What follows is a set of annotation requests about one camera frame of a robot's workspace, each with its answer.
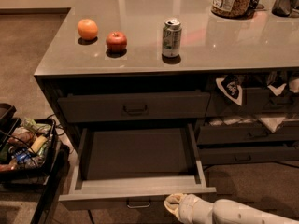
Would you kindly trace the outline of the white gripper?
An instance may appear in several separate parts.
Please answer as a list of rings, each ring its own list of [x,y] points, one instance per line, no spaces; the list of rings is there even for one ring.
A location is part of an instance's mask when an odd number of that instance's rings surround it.
[[[171,194],[165,198],[164,207],[183,224],[212,224],[213,203],[193,194]]]

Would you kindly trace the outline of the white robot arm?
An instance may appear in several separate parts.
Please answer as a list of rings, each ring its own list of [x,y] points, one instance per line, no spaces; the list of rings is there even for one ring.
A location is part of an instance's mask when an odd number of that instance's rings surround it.
[[[270,214],[235,201],[214,203],[193,194],[171,194],[164,207],[182,224],[299,224],[298,220]]]

